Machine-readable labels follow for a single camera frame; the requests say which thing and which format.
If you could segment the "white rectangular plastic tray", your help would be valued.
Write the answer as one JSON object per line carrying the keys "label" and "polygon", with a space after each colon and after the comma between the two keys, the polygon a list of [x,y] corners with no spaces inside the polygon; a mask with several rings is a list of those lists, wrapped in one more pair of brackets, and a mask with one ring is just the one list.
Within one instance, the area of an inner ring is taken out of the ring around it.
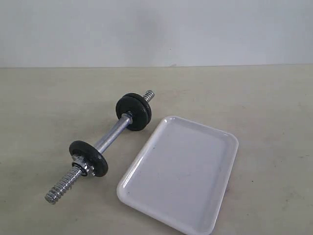
{"label": "white rectangular plastic tray", "polygon": [[231,133],[167,116],[118,183],[117,197],[186,235],[209,235],[238,146]]}

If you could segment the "black weight plate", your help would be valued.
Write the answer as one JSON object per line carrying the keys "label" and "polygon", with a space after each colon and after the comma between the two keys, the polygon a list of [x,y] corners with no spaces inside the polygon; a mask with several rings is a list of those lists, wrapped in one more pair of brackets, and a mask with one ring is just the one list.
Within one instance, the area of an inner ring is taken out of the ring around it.
{"label": "black weight plate", "polygon": [[105,158],[92,145],[84,141],[74,141],[69,146],[69,152],[73,155],[81,155],[94,167],[96,177],[103,177],[108,172],[108,164]]}
{"label": "black weight plate", "polygon": [[151,110],[149,103],[142,96],[136,93],[128,93],[128,94],[125,94],[124,96],[131,96],[131,97],[137,98],[139,101],[142,102],[142,104],[144,105],[148,113],[148,124],[149,124],[149,122],[151,121],[151,117],[152,117],[152,110]]}
{"label": "black weight plate", "polygon": [[148,113],[137,98],[123,96],[118,100],[115,111],[118,118],[123,114],[130,115],[132,123],[127,126],[127,129],[131,131],[141,131],[148,124]]}

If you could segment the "chrome threaded dumbbell bar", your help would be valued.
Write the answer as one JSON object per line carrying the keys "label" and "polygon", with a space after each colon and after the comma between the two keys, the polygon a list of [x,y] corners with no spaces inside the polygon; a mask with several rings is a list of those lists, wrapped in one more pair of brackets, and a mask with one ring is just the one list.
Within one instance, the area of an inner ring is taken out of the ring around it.
{"label": "chrome threaded dumbbell bar", "polygon": [[[147,90],[142,97],[149,103],[155,96],[152,90]],[[116,140],[116,138],[125,130],[127,126],[132,123],[130,115],[123,114],[121,118],[118,118],[117,123],[106,133],[93,147],[98,150],[104,157],[104,152],[106,149]],[[62,196],[72,187],[72,185],[77,181],[81,170],[72,166],[70,171],[65,174],[62,179],[57,182],[45,195],[45,200],[54,205],[56,204]]]}

